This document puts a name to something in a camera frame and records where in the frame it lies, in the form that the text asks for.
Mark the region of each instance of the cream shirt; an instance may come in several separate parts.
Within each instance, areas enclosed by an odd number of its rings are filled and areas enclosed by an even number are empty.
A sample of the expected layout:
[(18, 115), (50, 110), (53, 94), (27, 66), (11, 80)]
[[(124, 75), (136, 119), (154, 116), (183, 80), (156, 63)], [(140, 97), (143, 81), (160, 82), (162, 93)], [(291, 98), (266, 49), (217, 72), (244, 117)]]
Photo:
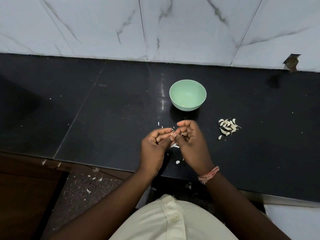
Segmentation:
[(195, 204), (163, 195), (132, 214), (110, 240), (235, 240), (216, 217)]

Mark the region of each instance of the person's left hand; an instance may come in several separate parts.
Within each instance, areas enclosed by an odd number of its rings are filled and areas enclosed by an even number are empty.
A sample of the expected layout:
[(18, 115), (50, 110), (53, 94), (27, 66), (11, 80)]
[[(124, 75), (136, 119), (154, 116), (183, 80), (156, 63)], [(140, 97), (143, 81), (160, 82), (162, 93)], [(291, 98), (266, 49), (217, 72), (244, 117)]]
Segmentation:
[(141, 143), (141, 158), (138, 171), (154, 178), (160, 170), (166, 149), (173, 144), (171, 128), (155, 129)]

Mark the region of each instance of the person's right arm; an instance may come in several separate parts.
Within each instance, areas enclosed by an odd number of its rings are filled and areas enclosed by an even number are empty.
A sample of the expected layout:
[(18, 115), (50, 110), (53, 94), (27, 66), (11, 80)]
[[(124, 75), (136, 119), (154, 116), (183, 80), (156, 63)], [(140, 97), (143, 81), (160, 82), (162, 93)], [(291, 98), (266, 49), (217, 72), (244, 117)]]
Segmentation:
[[(197, 123), (184, 120), (178, 122), (177, 125), (179, 128), (172, 136), (178, 142), (184, 160), (199, 176), (210, 172), (214, 165), (210, 158), (206, 140)], [(238, 239), (290, 240), (220, 172), (205, 185), (215, 205), (223, 215), (226, 225)]]

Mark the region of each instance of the forearm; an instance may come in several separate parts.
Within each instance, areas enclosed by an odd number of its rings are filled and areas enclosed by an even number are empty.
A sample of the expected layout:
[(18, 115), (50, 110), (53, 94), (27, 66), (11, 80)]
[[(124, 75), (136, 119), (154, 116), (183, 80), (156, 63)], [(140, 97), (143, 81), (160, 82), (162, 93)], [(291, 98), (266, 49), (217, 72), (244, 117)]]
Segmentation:
[(226, 225), (239, 239), (288, 239), (257, 210), (220, 172), (206, 186)]
[(51, 239), (109, 239), (127, 219), (152, 179), (137, 171)]

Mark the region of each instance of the green bowl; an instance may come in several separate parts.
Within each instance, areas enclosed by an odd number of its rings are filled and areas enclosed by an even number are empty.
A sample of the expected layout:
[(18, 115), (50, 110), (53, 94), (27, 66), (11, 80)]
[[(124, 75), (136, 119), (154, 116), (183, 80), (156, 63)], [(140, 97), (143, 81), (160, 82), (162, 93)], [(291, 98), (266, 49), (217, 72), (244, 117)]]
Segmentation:
[(171, 86), (169, 95), (176, 108), (182, 111), (192, 111), (203, 104), (207, 92), (197, 81), (180, 80)]

